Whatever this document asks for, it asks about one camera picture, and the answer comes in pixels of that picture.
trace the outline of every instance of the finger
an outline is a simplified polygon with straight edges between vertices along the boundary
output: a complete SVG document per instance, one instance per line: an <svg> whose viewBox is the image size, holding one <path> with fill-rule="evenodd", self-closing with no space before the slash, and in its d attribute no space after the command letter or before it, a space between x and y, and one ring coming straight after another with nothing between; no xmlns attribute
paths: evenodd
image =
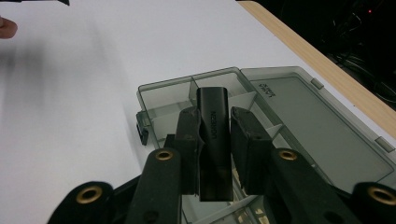
<svg viewBox="0 0 396 224"><path fill-rule="evenodd" d="M9 39L13 37L18 30L18 26L15 22L1 18L2 25L0 26L0 38Z"/></svg>

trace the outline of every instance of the plastic latch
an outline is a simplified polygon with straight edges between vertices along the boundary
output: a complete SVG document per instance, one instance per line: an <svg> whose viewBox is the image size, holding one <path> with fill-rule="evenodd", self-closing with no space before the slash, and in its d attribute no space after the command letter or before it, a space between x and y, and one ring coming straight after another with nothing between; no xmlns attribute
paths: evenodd
<svg viewBox="0 0 396 224"><path fill-rule="evenodd" d="M146 146L149 140L149 130L147 128L149 126L149 117L146 111L138 112L136 114L136 120L137 120L136 128L137 131L139 132L140 141L143 146Z"/></svg>
<svg viewBox="0 0 396 224"><path fill-rule="evenodd" d="M318 90L321 90L321 89L324 87L324 85L323 85L321 82L319 82L319 80L317 80L316 78L312 78L311 83L312 83L312 85L314 85Z"/></svg>
<svg viewBox="0 0 396 224"><path fill-rule="evenodd" d="M392 152L396 148L394 148L385 138L382 136L378 137L375 139L375 141L382 147L384 148L387 152Z"/></svg>

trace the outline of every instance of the brass grommet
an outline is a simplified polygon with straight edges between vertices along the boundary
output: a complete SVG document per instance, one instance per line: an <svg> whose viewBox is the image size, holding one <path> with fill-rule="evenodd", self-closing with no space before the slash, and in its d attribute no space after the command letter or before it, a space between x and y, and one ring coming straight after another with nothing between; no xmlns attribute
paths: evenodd
<svg viewBox="0 0 396 224"><path fill-rule="evenodd" d="M76 198L78 203L92 203L102 196L102 188L99 186L89 186L82 189Z"/></svg>
<svg viewBox="0 0 396 224"><path fill-rule="evenodd" d="M168 150L161 150L155 154L155 158L159 161L167 161L173 157L173 153Z"/></svg>
<svg viewBox="0 0 396 224"><path fill-rule="evenodd" d="M297 155L294 152L288 151L288 150L281 150L279 152L279 156L283 160L287 160L287 161L295 161L295 160L297 160Z"/></svg>
<svg viewBox="0 0 396 224"><path fill-rule="evenodd" d="M396 205L396 195L385 189L370 187L367 189L367 191L372 198L380 203L384 203L387 205Z"/></svg>

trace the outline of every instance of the plastic box compartment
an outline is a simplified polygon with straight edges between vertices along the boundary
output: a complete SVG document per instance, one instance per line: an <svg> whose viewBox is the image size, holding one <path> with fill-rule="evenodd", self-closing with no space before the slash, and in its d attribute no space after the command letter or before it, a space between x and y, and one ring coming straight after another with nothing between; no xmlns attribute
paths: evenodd
<svg viewBox="0 0 396 224"><path fill-rule="evenodd" d="M179 111L196 105L200 87L224 87L229 107L250 110L276 147L299 151L329 183L351 192L358 182L395 187L394 147L377 136L300 67L228 68L139 87L140 128L156 148L175 133ZM234 202L183 196L184 222L265 223L262 199L247 196L233 172Z"/></svg>

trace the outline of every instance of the dark background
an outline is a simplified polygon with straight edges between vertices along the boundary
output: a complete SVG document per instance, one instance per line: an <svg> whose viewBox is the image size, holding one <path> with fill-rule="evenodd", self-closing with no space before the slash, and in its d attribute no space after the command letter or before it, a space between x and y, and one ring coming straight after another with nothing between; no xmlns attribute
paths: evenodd
<svg viewBox="0 0 396 224"><path fill-rule="evenodd" d="M396 109L396 1L256 2Z"/></svg>

